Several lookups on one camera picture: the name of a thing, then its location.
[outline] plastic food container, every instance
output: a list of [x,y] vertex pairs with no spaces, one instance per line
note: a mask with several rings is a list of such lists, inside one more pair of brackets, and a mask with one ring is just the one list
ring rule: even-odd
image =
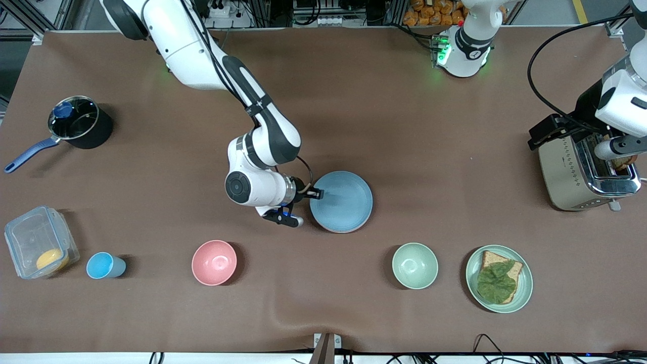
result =
[[63,215],[39,206],[5,226],[5,240],[19,277],[47,277],[79,260]]

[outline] pile of bread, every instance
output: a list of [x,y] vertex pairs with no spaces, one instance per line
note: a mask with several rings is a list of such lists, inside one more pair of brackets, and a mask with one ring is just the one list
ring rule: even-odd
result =
[[[469,10],[460,1],[410,0],[411,8],[404,13],[402,24],[414,25],[459,25],[465,21]],[[503,18],[505,8],[502,6]]]

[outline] velcro strap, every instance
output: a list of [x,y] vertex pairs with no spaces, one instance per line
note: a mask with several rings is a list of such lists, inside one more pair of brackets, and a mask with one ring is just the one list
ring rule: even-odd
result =
[[247,106],[245,108],[245,111],[247,112],[247,115],[253,117],[263,111],[271,103],[272,98],[268,94],[265,94],[265,96],[261,97],[261,99],[258,100],[255,104]]

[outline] saucepan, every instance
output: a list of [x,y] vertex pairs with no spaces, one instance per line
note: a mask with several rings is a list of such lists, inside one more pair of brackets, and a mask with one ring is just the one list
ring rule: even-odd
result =
[[81,149],[96,148],[112,134],[113,120],[91,98],[72,96],[54,106],[47,128],[52,136],[29,147],[5,167],[5,173],[17,170],[38,152],[57,146],[61,141]]

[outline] mint green plate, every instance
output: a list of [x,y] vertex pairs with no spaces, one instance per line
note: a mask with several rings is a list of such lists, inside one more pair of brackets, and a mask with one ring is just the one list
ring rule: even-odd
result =
[[395,278],[412,290],[427,288],[438,276],[438,259],[431,249],[420,243],[402,245],[391,263]]
[[[517,292],[512,298],[512,302],[508,304],[492,304],[481,298],[481,295],[476,291],[478,285],[479,272],[483,263],[483,252],[489,250],[500,256],[509,259],[514,259],[517,262],[523,263],[523,268],[519,274],[519,283]],[[520,310],[530,300],[532,295],[532,273],[528,267],[528,263],[514,250],[503,245],[486,245],[477,249],[470,259],[467,261],[467,268],[465,269],[465,279],[467,280],[467,287],[474,298],[485,308],[497,313],[512,313]]]

